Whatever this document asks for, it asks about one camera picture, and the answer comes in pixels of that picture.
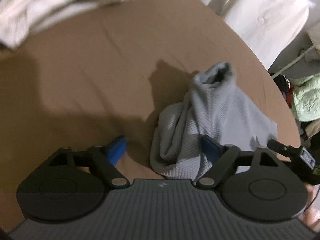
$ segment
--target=brown bed sheet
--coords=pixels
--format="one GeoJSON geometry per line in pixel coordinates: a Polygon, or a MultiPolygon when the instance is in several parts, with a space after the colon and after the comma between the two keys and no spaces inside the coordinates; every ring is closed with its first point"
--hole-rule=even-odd
{"type": "Polygon", "coordinates": [[[279,141],[298,146],[295,121],[267,71],[197,0],[105,6],[28,38],[0,60],[0,226],[22,221],[16,188],[59,147],[83,150],[125,135],[117,168],[130,180],[161,178],[148,160],[158,114],[182,101],[194,72],[220,61],[233,65],[239,87],[278,123],[279,141]]]}

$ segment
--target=white cable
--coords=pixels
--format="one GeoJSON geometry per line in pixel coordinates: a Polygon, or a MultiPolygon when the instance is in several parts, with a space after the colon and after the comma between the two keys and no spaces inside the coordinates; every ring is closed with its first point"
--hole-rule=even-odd
{"type": "Polygon", "coordinates": [[[299,57],[297,57],[296,59],[294,59],[291,63],[289,63],[287,66],[285,66],[284,68],[280,69],[277,73],[273,74],[271,76],[272,79],[274,79],[275,77],[277,77],[278,75],[280,75],[282,72],[286,71],[288,68],[292,67],[294,64],[296,64],[298,61],[300,61],[304,55],[306,55],[309,51],[311,51],[312,49],[314,49],[316,46],[320,45],[320,40],[317,41],[312,47],[310,47],[309,49],[307,49],[305,52],[303,52],[299,57]]]}

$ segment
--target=black wire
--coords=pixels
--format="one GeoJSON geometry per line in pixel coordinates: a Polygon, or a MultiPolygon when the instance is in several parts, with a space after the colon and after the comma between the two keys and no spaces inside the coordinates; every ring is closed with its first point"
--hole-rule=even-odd
{"type": "Polygon", "coordinates": [[[316,196],[314,197],[314,199],[310,202],[310,204],[308,205],[308,207],[304,210],[304,212],[306,212],[308,210],[309,207],[311,207],[311,205],[314,203],[314,201],[316,200],[318,194],[319,194],[319,191],[320,191],[320,186],[318,186],[318,190],[317,190],[317,194],[316,196]]]}

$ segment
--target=yellow sticker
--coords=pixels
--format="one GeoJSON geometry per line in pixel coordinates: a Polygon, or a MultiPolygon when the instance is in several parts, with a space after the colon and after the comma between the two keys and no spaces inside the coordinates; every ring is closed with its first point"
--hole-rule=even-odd
{"type": "Polygon", "coordinates": [[[320,169],[318,169],[318,168],[315,168],[314,169],[314,171],[313,171],[313,174],[315,174],[315,175],[320,175],[320,169]]]}

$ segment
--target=textured gray fabric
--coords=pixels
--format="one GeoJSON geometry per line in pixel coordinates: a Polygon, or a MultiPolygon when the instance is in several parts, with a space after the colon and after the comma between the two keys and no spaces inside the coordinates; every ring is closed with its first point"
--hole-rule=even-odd
{"type": "Polygon", "coordinates": [[[154,171],[174,179],[203,176],[212,164],[201,152],[199,135],[253,151],[277,138],[277,124],[237,87],[231,65],[219,63],[194,76],[183,102],[159,115],[150,154],[154,171]]]}

